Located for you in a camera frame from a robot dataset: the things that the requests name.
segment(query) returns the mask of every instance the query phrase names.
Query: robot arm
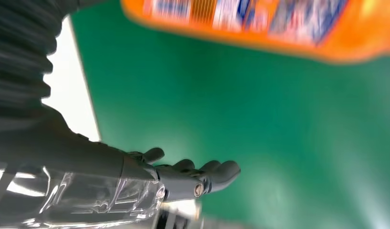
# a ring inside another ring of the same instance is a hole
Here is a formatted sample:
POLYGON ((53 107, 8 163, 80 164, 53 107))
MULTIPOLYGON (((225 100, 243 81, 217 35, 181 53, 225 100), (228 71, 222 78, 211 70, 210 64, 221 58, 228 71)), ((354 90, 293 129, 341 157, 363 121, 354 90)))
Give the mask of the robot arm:
POLYGON ((190 160, 152 166, 162 149, 142 154, 90 142, 41 103, 50 95, 43 82, 52 71, 46 56, 56 50, 62 19, 96 2, 0 0, 0 226, 131 222, 163 201, 222 190, 240 173, 233 161, 200 169, 190 160))

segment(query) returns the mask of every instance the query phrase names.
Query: green surface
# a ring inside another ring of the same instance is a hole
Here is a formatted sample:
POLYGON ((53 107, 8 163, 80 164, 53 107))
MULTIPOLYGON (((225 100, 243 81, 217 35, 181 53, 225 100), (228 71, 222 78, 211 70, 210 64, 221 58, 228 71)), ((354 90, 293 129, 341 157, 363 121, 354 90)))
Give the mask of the green surface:
POLYGON ((103 140, 166 162, 236 160, 204 212, 266 229, 390 229, 390 58, 359 66, 73 18, 103 140))

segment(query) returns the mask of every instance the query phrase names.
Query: metal screw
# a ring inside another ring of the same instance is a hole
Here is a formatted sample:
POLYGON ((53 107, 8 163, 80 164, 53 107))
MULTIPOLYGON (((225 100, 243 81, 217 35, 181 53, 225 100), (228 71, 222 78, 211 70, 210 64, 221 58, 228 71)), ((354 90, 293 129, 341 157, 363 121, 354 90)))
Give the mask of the metal screw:
POLYGON ((161 187, 157 193, 156 193, 157 198, 163 199, 165 196, 165 188, 161 187))
POLYGON ((203 184, 197 184, 194 189, 194 196, 195 198, 199 198, 202 193, 204 192, 204 185, 203 184))

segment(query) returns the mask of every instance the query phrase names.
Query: detergent bottle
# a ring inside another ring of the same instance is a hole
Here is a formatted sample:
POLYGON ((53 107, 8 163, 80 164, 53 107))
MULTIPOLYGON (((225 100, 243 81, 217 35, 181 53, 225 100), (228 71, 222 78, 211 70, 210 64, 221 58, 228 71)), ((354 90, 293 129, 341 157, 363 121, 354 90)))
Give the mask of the detergent bottle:
POLYGON ((160 30, 331 62, 390 54, 390 0, 121 0, 160 30))

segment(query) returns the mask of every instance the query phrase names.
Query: white wall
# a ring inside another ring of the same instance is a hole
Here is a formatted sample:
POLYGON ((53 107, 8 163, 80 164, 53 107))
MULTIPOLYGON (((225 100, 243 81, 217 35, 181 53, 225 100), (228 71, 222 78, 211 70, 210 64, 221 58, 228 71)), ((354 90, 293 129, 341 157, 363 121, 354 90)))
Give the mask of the white wall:
POLYGON ((53 73, 44 77, 51 86, 51 96, 42 101, 60 111, 72 131, 98 141, 98 127, 70 18, 63 21, 57 42, 57 52, 49 56, 53 73))

